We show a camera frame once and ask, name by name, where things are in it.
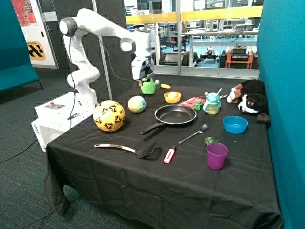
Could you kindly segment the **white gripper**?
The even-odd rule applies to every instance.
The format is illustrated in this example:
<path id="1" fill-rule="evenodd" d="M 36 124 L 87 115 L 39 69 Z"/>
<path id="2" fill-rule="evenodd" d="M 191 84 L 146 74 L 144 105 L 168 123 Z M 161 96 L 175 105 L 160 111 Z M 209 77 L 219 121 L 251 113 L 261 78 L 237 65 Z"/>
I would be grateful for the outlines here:
<path id="1" fill-rule="evenodd" d="M 152 78 L 154 76 L 154 61 L 152 56 L 135 57 L 132 61 L 132 77 L 134 80 Z"/>

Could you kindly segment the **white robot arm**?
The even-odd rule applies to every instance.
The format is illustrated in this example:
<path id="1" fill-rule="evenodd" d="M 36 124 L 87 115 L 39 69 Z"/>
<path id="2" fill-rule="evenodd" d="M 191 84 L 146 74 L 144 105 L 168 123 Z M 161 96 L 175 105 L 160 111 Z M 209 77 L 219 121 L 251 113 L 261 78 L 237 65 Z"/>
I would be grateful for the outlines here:
<path id="1" fill-rule="evenodd" d="M 79 68 L 68 75 L 68 83 L 80 94 L 83 107 L 94 108 L 97 104 L 96 92 L 89 84 L 100 76 L 99 70 L 89 62 L 81 41 L 89 33 L 120 38 L 122 52 L 135 54 L 132 61 L 134 80 L 154 75 L 151 37 L 148 32 L 128 31 L 89 9 L 80 9 L 76 17 L 62 19 L 59 26 L 70 62 Z"/>

